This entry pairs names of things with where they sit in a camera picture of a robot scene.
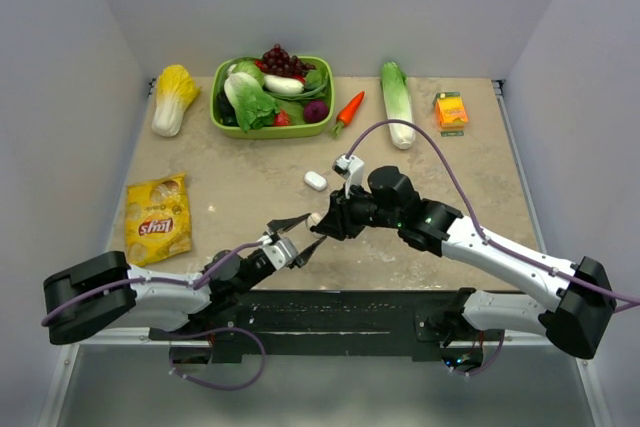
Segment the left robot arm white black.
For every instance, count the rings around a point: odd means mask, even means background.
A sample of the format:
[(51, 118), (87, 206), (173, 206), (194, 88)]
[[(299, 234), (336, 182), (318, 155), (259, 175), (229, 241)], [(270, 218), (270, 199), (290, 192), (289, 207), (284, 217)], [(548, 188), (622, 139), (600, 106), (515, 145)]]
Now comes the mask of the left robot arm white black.
[(317, 213), (272, 220), (263, 235), (216, 255), (203, 271), (168, 274), (128, 262), (121, 251), (102, 253), (49, 276), (43, 283), (47, 328), (54, 345), (86, 340), (113, 328), (149, 328), (196, 339), (207, 320), (283, 268), (304, 266), (323, 237), (303, 250), (286, 232), (315, 227)]

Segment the pink earbud charging case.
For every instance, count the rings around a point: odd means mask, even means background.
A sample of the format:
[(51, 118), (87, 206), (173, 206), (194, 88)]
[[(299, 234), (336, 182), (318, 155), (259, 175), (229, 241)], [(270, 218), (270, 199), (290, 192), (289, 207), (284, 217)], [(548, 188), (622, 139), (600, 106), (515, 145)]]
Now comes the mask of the pink earbud charging case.
[(322, 218), (323, 216), (320, 213), (314, 212), (307, 217), (305, 224), (308, 229), (311, 229), (312, 227), (318, 225), (321, 222)]

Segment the white earbud charging case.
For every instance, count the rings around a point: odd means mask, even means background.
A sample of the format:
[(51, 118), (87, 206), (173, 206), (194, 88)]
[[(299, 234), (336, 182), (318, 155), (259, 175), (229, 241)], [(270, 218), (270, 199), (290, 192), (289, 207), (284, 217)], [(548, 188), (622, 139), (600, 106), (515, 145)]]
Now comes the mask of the white earbud charging case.
[(318, 192), (324, 191), (328, 186), (326, 178), (315, 171), (307, 171), (303, 180), (307, 186)]

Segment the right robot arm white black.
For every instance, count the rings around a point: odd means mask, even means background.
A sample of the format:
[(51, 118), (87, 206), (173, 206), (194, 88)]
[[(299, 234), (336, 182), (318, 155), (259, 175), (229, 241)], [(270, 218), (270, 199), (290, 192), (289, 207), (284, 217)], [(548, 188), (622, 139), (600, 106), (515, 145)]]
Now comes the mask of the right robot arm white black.
[(593, 358), (616, 309), (604, 266), (534, 251), (484, 230), (459, 210), (426, 199), (394, 166), (370, 173), (368, 185), (331, 193), (312, 232), (344, 241), (365, 228), (390, 228), (410, 247), (476, 267), (517, 288), (515, 294), (467, 289), (442, 318), (459, 340), (477, 331), (513, 330), (547, 338), (573, 357)]

